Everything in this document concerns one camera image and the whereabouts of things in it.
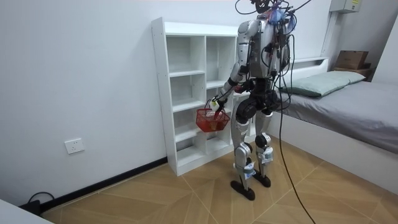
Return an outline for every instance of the red basket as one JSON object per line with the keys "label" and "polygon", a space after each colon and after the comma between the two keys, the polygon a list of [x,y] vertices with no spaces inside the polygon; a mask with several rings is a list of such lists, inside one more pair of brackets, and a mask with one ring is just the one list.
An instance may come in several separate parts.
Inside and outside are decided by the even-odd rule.
{"label": "red basket", "polygon": [[197,126],[206,133],[224,130],[230,120],[225,110],[214,112],[210,108],[197,110]]}

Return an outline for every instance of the gray mattress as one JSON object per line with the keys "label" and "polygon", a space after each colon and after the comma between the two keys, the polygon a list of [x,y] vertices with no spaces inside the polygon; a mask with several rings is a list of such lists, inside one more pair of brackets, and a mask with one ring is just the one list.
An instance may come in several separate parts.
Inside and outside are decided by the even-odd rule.
{"label": "gray mattress", "polygon": [[284,114],[398,154],[397,103],[398,87],[359,82],[320,99],[293,95]]}

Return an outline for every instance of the floor tile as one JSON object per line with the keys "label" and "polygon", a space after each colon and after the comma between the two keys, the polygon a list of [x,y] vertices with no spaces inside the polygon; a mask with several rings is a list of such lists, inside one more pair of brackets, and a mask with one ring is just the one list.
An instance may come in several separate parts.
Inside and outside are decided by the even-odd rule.
{"label": "floor tile", "polygon": [[328,162],[324,162],[306,180],[368,217],[373,214],[384,192],[384,189]]}
{"label": "floor tile", "polygon": [[145,174],[139,175],[131,181],[144,184],[161,185],[182,190],[191,190],[182,177],[177,177],[168,164],[154,169]]}
{"label": "floor tile", "polygon": [[66,208],[75,208],[138,221],[163,207],[165,205],[158,203],[113,195],[95,194],[65,206],[64,211]]}
{"label": "floor tile", "polygon": [[398,195],[386,191],[372,219],[380,224],[398,223]]}
{"label": "floor tile", "polygon": [[44,219],[52,223],[59,224],[61,223],[61,213],[62,213],[62,208],[57,208],[55,210],[44,213],[42,216]]}
{"label": "floor tile", "polygon": [[89,212],[74,208],[64,208],[62,211],[62,224],[135,224],[135,221],[125,220],[119,217],[102,213]]}
{"label": "floor tile", "polygon": [[[232,152],[180,177],[161,166],[44,218],[62,224],[309,224],[277,139],[272,138],[272,147],[274,161],[267,167],[272,184],[265,188],[251,179],[255,201],[230,187],[232,180],[239,180]],[[298,194],[317,224],[398,223],[398,196],[290,144],[283,142],[282,147]],[[256,161],[255,152],[252,159]]]}
{"label": "floor tile", "polygon": [[178,201],[143,218],[138,224],[216,224],[208,210],[195,194]]}
{"label": "floor tile", "polygon": [[[369,218],[305,180],[298,184],[297,191],[308,212],[318,224],[367,224],[369,222]],[[311,223],[293,190],[273,205],[257,221],[280,224]]]}
{"label": "floor tile", "polygon": [[140,181],[141,179],[132,179],[106,189],[101,193],[169,205],[192,192],[187,189],[165,187],[160,184],[146,184]]}

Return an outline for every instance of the bed frame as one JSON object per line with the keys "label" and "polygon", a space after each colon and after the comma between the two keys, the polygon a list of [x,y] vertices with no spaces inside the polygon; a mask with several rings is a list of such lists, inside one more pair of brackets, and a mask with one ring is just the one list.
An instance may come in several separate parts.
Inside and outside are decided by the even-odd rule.
{"label": "bed frame", "polygon": [[[328,59],[313,59],[299,61],[293,81],[327,71]],[[280,113],[274,113],[268,134],[278,138],[279,126]],[[283,116],[282,140],[398,194],[397,154],[287,115]]]}

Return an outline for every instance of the electrical outlet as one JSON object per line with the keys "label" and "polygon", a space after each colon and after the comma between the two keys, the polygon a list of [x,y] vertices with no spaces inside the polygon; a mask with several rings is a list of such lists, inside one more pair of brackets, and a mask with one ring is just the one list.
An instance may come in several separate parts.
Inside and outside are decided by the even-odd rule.
{"label": "electrical outlet", "polygon": [[67,147],[68,154],[85,150],[83,141],[81,139],[67,141],[65,142],[65,146]]}

